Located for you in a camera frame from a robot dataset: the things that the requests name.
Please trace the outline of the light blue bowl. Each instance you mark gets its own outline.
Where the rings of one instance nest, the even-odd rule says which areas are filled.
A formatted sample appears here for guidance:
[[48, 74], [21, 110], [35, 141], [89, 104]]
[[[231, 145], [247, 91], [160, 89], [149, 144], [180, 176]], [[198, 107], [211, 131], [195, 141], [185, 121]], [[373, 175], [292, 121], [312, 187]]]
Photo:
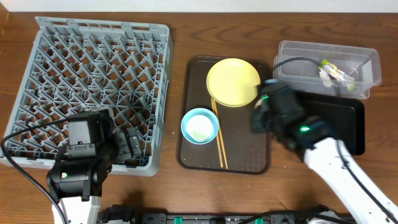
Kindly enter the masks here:
[[184, 138], [190, 143], [207, 144], [217, 136], [219, 121], [212, 111], [195, 108], [183, 116], [180, 129]]

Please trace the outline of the yellow plate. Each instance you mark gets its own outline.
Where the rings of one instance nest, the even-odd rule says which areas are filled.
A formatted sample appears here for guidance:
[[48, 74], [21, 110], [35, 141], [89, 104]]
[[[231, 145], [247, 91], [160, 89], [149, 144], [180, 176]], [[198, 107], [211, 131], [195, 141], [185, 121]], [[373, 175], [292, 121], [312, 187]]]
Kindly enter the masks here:
[[259, 72], [249, 62], [239, 58], [216, 62], [206, 77], [210, 96], [228, 107], [248, 105], [256, 98], [260, 84]]

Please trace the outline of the black waste tray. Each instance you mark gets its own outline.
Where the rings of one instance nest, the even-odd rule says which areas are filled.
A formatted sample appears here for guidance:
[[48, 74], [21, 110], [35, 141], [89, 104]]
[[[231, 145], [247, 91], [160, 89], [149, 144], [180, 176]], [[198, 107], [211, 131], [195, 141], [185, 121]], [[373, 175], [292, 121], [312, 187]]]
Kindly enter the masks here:
[[295, 94], [306, 114], [319, 116], [330, 124], [351, 155], [364, 154], [365, 108], [361, 101], [302, 91]]

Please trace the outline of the wooden chopstick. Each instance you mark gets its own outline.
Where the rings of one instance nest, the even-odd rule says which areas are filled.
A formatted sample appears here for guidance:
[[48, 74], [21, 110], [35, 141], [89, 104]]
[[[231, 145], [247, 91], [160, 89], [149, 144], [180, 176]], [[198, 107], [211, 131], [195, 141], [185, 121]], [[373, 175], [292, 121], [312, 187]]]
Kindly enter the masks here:
[[223, 156], [223, 164], [224, 164], [224, 168], [226, 170], [229, 169], [228, 167], [228, 160], [226, 157], [226, 151], [225, 151], [225, 146], [224, 146], [224, 139], [223, 139], [223, 133], [222, 133], [222, 129], [221, 129], [221, 121], [220, 121], [220, 117], [219, 117], [219, 113], [218, 113], [218, 122], [219, 122], [219, 135], [220, 135], [220, 143], [221, 143], [221, 155]]
[[[216, 101], [211, 98], [211, 107], [213, 110], [213, 113], [216, 115], [217, 120], [218, 120], [218, 112], [216, 109]], [[217, 132], [216, 134], [216, 142], [217, 142], [217, 148], [218, 148], [218, 156], [219, 156], [219, 160], [220, 160], [220, 167], [223, 168], [224, 164], [223, 164], [223, 156], [221, 155], [221, 143], [220, 143], [220, 135], [219, 132]]]

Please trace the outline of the grey dishwasher rack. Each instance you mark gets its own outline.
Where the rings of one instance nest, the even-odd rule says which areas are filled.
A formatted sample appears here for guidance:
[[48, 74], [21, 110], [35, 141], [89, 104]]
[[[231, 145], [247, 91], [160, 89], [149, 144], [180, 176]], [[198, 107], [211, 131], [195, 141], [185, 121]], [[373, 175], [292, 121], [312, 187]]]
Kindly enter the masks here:
[[38, 17], [28, 64], [9, 119], [6, 147], [22, 167], [50, 169], [68, 143], [60, 124], [73, 114], [109, 108], [115, 131], [136, 132], [114, 174], [159, 171], [174, 44], [163, 24]]

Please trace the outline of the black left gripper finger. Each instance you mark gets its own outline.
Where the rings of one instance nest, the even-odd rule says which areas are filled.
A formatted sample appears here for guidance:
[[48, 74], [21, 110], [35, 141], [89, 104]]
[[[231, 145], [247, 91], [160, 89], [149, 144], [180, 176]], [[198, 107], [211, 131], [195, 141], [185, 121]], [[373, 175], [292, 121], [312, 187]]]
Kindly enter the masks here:
[[119, 149], [118, 161], [125, 161], [131, 158], [131, 152], [126, 141], [126, 136], [124, 133], [115, 134], [116, 144]]
[[127, 130], [127, 145], [129, 147], [131, 156], [141, 154], [141, 145], [139, 142], [138, 134], [135, 128], [128, 128]]

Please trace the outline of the brown serving tray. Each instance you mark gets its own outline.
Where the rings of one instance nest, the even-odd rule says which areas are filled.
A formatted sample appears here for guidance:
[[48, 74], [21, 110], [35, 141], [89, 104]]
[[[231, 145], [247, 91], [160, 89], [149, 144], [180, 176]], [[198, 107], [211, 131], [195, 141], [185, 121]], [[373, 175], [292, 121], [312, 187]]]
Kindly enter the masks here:
[[[221, 57], [196, 56], [187, 64], [182, 114], [195, 108], [211, 110], [211, 96], [206, 87], [210, 68]], [[271, 165], [271, 137], [254, 134], [250, 128], [255, 102], [232, 108], [217, 103], [229, 169], [220, 167], [216, 138], [207, 144], [192, 144], [183, 136], [177, 148], [177, 160], [186, 169], [258, 175]]]

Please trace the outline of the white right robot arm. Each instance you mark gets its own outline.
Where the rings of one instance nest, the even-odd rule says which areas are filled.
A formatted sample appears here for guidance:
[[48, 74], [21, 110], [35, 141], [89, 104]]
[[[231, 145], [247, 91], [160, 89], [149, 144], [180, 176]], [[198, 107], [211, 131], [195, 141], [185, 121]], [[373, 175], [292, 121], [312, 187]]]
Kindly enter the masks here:
[[397, 205], [370, 179], [337, 132], [318, 116], [308, 116], [293, 89], [267, 80], [251, 117], [254, 133], [271, 133], [319, 175], [356, 223], [397, 223]]

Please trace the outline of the clear plastic waste bin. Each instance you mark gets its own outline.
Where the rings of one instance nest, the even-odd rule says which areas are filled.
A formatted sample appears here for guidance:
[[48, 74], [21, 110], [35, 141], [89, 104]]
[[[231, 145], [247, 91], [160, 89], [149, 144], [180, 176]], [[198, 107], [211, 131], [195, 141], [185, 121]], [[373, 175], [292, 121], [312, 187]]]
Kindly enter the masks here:
[[318, 66], [324, 59], [355, 79], [353, 91], [336, 83], [342, 97], [366, 99], [370, 89], [382, 82], [377, 50], [288, 40], [279, 45], [279, 54], [274, 59], [273, 77], [298, 91], [335, 95], [335, 86], [324, 86], [319, 76]]

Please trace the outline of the white cup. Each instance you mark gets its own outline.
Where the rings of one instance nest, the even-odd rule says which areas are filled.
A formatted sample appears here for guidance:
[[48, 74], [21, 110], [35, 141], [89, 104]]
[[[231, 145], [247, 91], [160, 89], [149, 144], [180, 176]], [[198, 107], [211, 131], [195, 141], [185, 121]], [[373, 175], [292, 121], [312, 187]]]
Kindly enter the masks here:
[[188, 120], [187, 133], [197, 142], [207, 141], [213, 132], [211, 120], [204, 115], [195, 115]]

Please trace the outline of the green foil snack wrapper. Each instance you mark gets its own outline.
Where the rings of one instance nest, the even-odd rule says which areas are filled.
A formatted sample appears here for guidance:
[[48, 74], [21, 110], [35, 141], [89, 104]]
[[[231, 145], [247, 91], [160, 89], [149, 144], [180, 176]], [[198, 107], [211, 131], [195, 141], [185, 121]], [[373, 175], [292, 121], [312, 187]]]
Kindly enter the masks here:
[[338, 67], [324, 59], [318, 66], [319, 76], [322, 79], [323, 85], [326, 87], [336, 86], [336, 83], [340, 83], [345, 86], [349, 91], [353, 91], [356, 87], [354, 84], [355, 79], [347, 75]]

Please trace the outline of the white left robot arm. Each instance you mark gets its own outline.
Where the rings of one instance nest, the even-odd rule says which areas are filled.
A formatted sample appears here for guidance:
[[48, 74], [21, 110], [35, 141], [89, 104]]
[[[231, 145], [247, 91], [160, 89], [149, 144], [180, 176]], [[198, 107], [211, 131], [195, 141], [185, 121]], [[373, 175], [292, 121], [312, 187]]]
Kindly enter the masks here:
[[133, 128], [115, 129], [110, 108], [75, 114], [68, 120], [69, 143], [57, 154], [47, 174], [56, 223], [138, 223], [139, 216], [128, 205], [113, 205], [100, 211], [102, 184], [112, 165], [138, 156], [141, 147]]

